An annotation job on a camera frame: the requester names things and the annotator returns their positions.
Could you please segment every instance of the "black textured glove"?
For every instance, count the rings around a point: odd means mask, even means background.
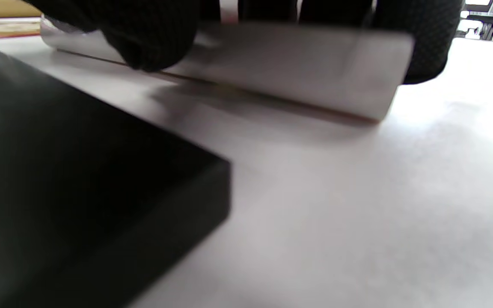
[[[86,32],[100,29],[134,69],[153,72],[190,50],[199,0],[26,0],[43,13]]]

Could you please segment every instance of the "table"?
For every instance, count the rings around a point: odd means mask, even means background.
[[[401,87],[374,125],[0,40],[233,162],[229,221],[132,308],[493,306],[493,91],[473,90],[473,49],[493,44],[456,39],[444,73]]]

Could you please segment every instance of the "black box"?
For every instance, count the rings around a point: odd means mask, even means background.
[[[225,220],[230,173],[0,53],[0,308],[125,306]]]

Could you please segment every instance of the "black foam block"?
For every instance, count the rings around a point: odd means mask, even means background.
[[[0,308],[125,306],[225,220],[230,173],[0,53]]]

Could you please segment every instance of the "yellow object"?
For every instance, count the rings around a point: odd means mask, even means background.
[[[32,18],[0,18],[0,39],[4,37],[39,35],[39,21],[32,21],[31,19]]]
[[[35,17],[41,12],[20,0],[0,0],[0,18],[5,17]]]

